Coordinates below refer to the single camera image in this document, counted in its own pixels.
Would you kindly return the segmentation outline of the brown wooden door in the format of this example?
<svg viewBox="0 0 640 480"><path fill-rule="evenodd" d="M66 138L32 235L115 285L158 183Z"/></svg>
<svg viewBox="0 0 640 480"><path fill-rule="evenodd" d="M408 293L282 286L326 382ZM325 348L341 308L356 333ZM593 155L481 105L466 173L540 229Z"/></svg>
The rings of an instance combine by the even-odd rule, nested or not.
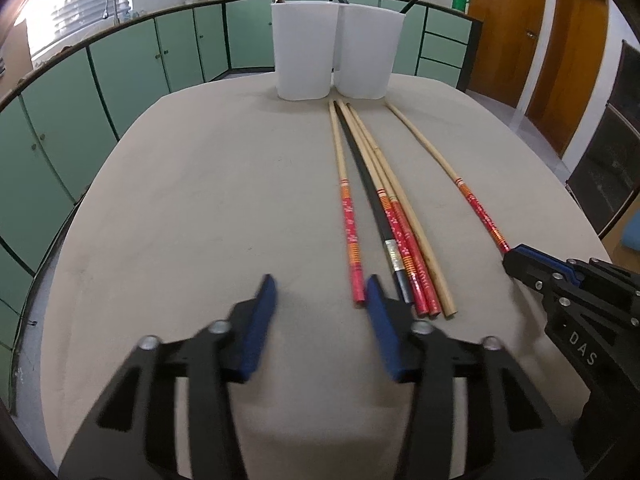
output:
<svg viewBox="0 0 640 480"><path fill-rule="evenodd" d="M563 155L591 98L608 34L608 0L555 0L549 43L526 116Z"/></svg>
<svg viewBox="0 0 640 480"><path fill-rule="evenodd" d="M536 51L546 0L471 0L483 23L469 88L516 107Z"/></svg>

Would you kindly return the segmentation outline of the chrome kitchen faucet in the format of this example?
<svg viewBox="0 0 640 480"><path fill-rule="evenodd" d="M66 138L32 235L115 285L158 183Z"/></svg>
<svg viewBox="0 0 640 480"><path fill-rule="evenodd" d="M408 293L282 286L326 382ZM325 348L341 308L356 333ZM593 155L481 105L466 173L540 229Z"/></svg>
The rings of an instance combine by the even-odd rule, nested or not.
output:
<svg viewBox="0 0 640 480"><path fill-rule="evenodd" d="M118 0L104 1L104 10L103 10L102 18L104 20L108 20L110 18L113 21L114 25L120 24Z"/></svg>

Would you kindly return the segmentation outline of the green lower kitchen cabinets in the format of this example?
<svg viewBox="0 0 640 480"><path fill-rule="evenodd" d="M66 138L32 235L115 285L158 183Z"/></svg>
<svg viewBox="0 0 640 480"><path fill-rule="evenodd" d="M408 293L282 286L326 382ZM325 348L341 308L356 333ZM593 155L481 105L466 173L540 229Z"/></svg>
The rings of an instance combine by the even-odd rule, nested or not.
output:
<svg viewBox="0 0 640 480"><path fill-rule="evenodd" d="M1 397L36 275L134 121L166 94L274 66L271 0L158 12L55 55L1 102Z"/></svg>

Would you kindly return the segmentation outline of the beige table mat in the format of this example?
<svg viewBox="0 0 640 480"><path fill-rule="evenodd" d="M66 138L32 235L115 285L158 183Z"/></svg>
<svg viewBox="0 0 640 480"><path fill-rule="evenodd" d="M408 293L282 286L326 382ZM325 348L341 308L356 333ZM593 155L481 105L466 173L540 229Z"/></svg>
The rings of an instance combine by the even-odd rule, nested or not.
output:
<svg viewBox="0 0 640 480"><path fill-rule="evenodd" d="M500 338L563 424L588 390L544 336L538 297L413 136L420 130L512 245L560 259L605 251L559 178L503 122L438 81L393 76L356 110L419 218L454 297L448 335ZM164 96L102 166L55 269L41 397L60 460L115 370L146 335L193 336L250 298L278 306L257 373L231 390L254 479L388 479L411 390L390 380L352 304L326 101L281 100L270 74Z"/></svg>

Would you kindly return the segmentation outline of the white double utensil holder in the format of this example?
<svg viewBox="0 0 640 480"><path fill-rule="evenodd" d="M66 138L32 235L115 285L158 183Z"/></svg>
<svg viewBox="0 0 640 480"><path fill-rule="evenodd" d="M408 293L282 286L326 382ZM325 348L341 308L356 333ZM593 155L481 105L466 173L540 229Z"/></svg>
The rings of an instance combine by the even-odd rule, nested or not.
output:
<svg viewBox="0 0 640 480"><path fill-rule="evenodd" d="M356 3L288 1L271 6L278 97L357 100L386 96L405 15Z"/></svg>

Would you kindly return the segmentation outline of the dark wooden cabinet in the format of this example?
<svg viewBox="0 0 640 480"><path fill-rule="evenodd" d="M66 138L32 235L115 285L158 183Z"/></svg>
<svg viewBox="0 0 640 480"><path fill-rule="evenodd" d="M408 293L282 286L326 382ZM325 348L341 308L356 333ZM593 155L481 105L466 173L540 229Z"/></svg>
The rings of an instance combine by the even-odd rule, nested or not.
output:
<svg viewBox="0 0 640 480"><path fill-rule="evenodd" d="M639 51L623 43L613 89L598 128L568 179L568 189L599 236L639 192Z"/></svg>

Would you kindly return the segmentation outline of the red patterned wooden chopstick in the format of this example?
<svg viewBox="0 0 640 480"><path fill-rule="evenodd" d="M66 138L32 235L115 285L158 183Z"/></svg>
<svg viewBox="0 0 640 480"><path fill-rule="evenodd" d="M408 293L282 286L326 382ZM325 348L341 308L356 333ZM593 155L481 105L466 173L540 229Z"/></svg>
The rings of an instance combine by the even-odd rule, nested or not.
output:
<svg viewBox="0 0 640 480"><path fill-rule="evenodd" d="M332 129L332 138L335 151L336 168L338 180L340 181L341 205L343 211L343 224L346 238L347 262L350 287L352 288L352 301L357 307L361 307L366 302L364 292L364 279L360 258L359 240L357 234L354 205L352 204L352 193L346 170L345 155L338 131L338 118L335 105L329 102L329 114Z"/></svg>
<svg viewBox="0 0 640 480"><path fill-rule="evenodd" d="M411 223L409 222L404 208L402 208L401 201L399 200L398 192L400 191L400 186L396 182L395 174L393 173L393 170L390 169L390 166L388 166L385 156L382 154L378 144L375 143L373 136L371 136L366 125L357 114L355 107L353 107L352 104L347 104L346 107L355 119L362 136L366 139L367 146L370 148L370 153L372 154L373 159L378 164L378 172L382 174L381 179L385 188L385 193L388 197L388 201L390 202L390 206L394 211L397 223L399 224L405 246L411 256L414 274L416 274L416 279L420 283L421 294L424 297L422 302L418 301L416 303L416 314L419 315L420 318L424 318L424 316L434 318L442 313L442 306L440 305L438 293L431 278L431 274L427 270L427 265L423 258L421 248L413 233Z"/></svg>
<svg viewBox="0 0 640 480"><path fill-rule="evenodd" d="M412 307L419 318L424 318L430 313L430 304L416 272L405 230L400 226L383 183L382 170L376 166L374 156L347 105L342 101L335 101L334 110L356 162L400 300Z"/></svg>
<svg viewBox="0 0 640 480"><path fill-rule="evenodd" d="M498 226L495 224L494 220L491 219L491 216L488 214L478 198L469 188L469 185L467 185L465 180L463 180L462 177L460 177L456 173L454 167L450 165L448 160L444 156L442 156L442 154L440 154L440 151L436 148L436 146L430 140L428 140L427 137L424 136L424 134L418 128L416 128L416 125L413 122L410 122L409 118L397 106L390 102L386 102L385 105L405 125L405 127L411 132L416 140L427 150L427 153L435 159L435 162L437 162L440 168L445 171L445 174L449 177L449 179L454 182L454 185L456 186L458 191L469 203L477 218L480 219L480 222L482 222L482 225L490 235L491 239L494 241L500 254L505 255L511 249L509 243L506 241L506 238L498 229Z"/></svg>

